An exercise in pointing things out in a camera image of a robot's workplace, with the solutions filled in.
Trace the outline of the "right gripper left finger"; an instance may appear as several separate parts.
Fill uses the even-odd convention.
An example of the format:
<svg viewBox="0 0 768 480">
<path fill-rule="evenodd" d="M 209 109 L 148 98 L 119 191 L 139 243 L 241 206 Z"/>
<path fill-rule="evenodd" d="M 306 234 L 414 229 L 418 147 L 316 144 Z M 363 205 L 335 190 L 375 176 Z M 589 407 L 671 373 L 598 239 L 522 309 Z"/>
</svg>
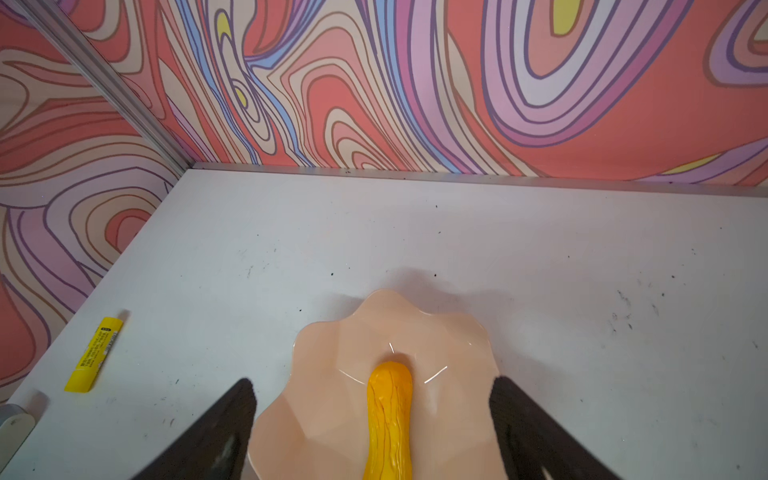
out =
<svg viewBox="0 0 768 480">
<path fill-rule="evenodd" d="M 252 382 L 238 380 L 137 479 L 239 479 L 257 409 Z"/>
</svg>

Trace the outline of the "yellow fake banana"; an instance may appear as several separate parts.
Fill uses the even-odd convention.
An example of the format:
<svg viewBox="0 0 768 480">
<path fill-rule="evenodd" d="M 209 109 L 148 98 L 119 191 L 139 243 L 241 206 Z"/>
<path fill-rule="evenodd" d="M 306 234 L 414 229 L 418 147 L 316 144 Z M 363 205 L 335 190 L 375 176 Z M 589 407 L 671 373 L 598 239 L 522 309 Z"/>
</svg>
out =
<svg viewBox="0 0 768 480">
<path fill-rule="evenodd" d="M 413 379 L 402 363 L 378 365 L 367 383 L 369 447 L 364 479 L 412 479 L 410 413 Z"/>
</svg>

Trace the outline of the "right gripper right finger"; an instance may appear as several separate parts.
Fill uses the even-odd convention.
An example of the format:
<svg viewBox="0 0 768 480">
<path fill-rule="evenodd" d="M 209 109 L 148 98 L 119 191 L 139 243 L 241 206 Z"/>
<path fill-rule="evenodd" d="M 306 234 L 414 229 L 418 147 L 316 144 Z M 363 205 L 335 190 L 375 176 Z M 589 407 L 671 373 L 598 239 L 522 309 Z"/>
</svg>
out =
<svg viewBox="0 0 768 480">
<path fill-rule="evenodd" d="M 508 478 L 617 477 L 510 378 L 494 379 L 489 408 Z"/>
</svg>

